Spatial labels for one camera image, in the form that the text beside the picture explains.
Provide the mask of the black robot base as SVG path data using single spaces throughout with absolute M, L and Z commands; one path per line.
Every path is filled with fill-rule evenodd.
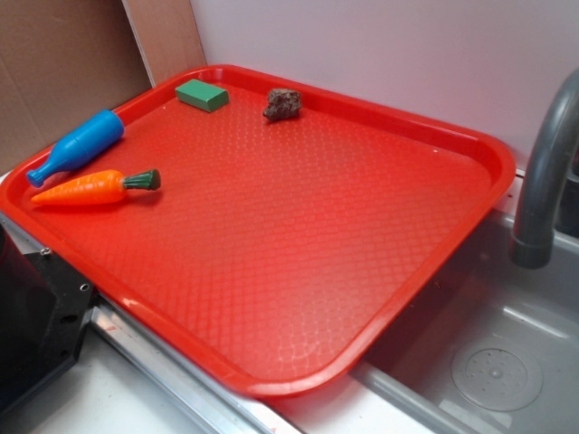
M 2 416 L 77 363 L 95 296 L 57 253 L 22 253 L 1 230 Z

